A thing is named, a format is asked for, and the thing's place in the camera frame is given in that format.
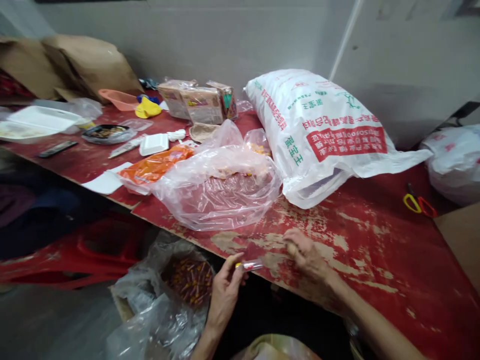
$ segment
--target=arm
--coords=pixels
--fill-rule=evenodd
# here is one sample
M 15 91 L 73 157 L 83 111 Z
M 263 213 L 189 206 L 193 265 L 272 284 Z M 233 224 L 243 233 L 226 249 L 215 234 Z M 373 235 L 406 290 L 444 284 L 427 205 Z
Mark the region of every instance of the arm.
M 387 360 L 425 360 L 395 326 L 340 278 L 325 262 L 311 239 L 298 229 L 287 230 L 283 239 L 297 266 L 313 280 L 325 284 L 349 309 L 353 320 L 366 333 L 372 349 L 379 357 Z
M 243 252 L 229 256 L 218 274 L 213 279 L 210 310 L 205 329 L 198 340 L 191 360 L 212 360 L 219 345 L 222 334 L 232 317 L 239 295 L 240 285 L 245 285 L 248 274 L 243 266 L 234 269 Z

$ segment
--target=orange plastic bag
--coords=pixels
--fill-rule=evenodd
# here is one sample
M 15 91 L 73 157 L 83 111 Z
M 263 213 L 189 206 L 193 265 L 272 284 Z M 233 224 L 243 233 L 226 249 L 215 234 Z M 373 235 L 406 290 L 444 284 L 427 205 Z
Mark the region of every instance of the orange plastic bag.
M 186 145 L 175 145 L 170 150 L 149 156 L 118 172 L 121 183 L 130 193 L 148 195 L 157 182 L 175 163 L 190 158 L 194 149 Z

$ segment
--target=worn red paint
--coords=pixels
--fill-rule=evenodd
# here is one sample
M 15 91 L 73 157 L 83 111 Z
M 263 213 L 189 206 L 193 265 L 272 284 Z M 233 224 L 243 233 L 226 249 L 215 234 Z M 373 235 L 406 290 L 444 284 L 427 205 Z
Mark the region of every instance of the worn red paint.
M 134 118 L 111 106 L 97 124 L 118 124 Z M 152 118 L 145 133 L 186 129 L 187 122 L 167 113 Z M 244 114 L 236 122 L 241 133 L 260 128 L 258 118 Z M 66 140 L 79 145 L 50 159 L 37 154 Z M 106 169 L 142 159 L 132 150 L 107 160 L 114 146 L 85 143 L 76 135 L 56 135 L 37 145 L 6 143 L 6 149 L 77 183 Z M 246 259 L 263 260 L 258 275 L 300 296 L 341 313 L 339 304 L 303 277 L 288 259 L 282 234 L 297 227 L 321 250 L 330 265 L 366 301 L 397 326 L 431 359 L 477 359 L 480 354 L 480 300 L 431 219 L 408 210 L 402 202 L 407 183 L 438 211 L 446 203 L 431 188 L 428 173 L 418 165 L 401 174 L 349 179 L 318 206 L 302 210 L 282 196 L 256 224 L 232 231 L 197 232 L 181 226 L 153 196 L 129 194 L 124 188 L 109 196 L 133 214 L 177 234 L 221 257 L 244 251 Z

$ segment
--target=red-handled scissors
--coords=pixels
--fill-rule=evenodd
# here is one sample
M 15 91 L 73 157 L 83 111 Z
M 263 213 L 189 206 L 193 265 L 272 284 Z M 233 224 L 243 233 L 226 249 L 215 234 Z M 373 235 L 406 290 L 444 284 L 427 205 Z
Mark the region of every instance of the red-handled scissors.
M 409 205 L 408 200 L 411 201 L 414 208 Z M 408 183 L 408 194 L 406 194 L 403 197 L 403 203 L 407 208 L 412 210 L 414 213 L 417 213 L 417 214 L 423 213 L 425 216 L 428 216 L 429 218 L 436 218 L 438 216 L 437 210 L 435 210 L 434 207 L 430 205 L 430 203 L 427 200 L 425 200 L 421 196 L 415 195 L 414 190 L 412 189 L 412 184 L 410 183 Z

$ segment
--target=hand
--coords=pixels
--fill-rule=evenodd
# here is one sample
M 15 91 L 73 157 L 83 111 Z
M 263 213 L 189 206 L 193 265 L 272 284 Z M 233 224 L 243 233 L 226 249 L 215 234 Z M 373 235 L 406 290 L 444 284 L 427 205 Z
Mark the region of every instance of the hand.
M 245 285 L 245 280 L 249 277 L 242 265 L 235 268 L 235 264 L 240 262 L 243 255 L 243 252 L 239 252 L 229 256 L 213 279 L 206 326 L 220 333 L 223 333 L 232 317 L 240 285 Z
M 307 276 L 326 284 L 338 277 L 314 246 L 312 239 L 306 237 L 299 229 L 287 230 L 283 234 L 283 240 L 286 242 L 288 254 Z

